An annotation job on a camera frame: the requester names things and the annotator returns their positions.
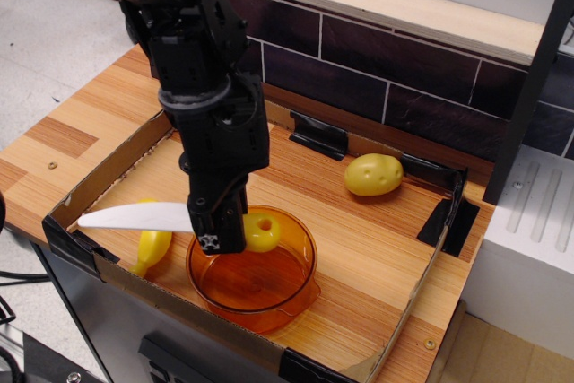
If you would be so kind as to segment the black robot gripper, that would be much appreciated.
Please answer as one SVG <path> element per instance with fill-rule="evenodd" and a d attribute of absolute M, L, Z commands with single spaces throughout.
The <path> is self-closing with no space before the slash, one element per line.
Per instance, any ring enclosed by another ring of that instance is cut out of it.
<path fill-rule="evenodd" d="M 269 163 L 260 77 L 230 74 L 203 94 L 171 96 L 170 115 L 184 148 L 187 210 L 200 248 L 205 254 L 243 252 L 248 175 Z"/>

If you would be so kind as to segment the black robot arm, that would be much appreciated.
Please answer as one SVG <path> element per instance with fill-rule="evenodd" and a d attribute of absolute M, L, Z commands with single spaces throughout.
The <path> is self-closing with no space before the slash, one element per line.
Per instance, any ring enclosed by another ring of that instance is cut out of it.
<path fill-rule="evenodd" d="M 189 177 L 187 210 L 204 253 L 246 249 L 248 175 L 269 162 L 261 82 L 237 64 L 246 22 L 229 0 L 115 0 L 159 81 Z"/>

